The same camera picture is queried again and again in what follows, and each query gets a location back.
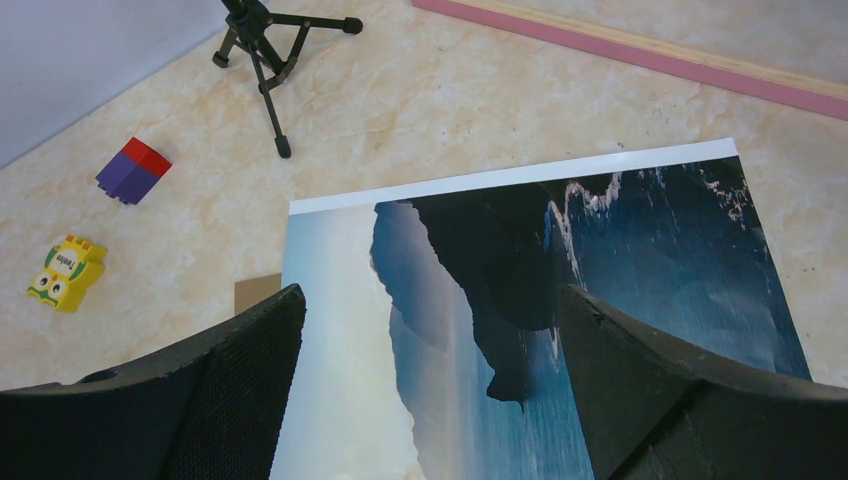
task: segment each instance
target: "sky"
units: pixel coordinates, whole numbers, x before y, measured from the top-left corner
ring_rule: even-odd
[[[370,264],[375,220],[374,205],[289,218],[283,285],[300,284],[307,311],[272,480],[424,478],[396,388],[391,299]]]

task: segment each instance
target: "poster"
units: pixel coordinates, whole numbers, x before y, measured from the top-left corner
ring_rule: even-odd
[[[732,140],[292,203],[271,478],[591,479],[554,286],[810,379]]]

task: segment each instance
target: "building block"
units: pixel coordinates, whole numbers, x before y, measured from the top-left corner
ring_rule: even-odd
[[[159,155],[158,152],[135,137],[130,138],[130,141],[124,145],[121,151],[130,157],[132,161],[157,177],[165,175],[165,172],[171,168],[171,162],[165,160],[165,157]]]
[[[97,174],[97,186],[124,204],[138,204],[171,162],[133,137]]]
[[[29,296],[52,306],[56,311],[77,311],[88,288],[103,274],[103,257],[108,250],[74,235],[50,249],[44,270],[27,288]]]

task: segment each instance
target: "wooden board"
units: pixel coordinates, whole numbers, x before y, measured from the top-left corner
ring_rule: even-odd
[[[412,0],[416,7],[848,120],[848,85],[496,0]]]

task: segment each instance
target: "eye sticker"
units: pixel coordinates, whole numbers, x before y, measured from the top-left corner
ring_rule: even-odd
[[[67,289],[68,285],[64,280],[56,280],[52,285],[50,285],[50,290],[47,290],[47,295],[49,295],[50,298],[58,300]]]
[[[32,288],[42,291],[47,290],[47,284],[50,283],[50,275],[47,272],[41,272],[35,280],[32,281]]]

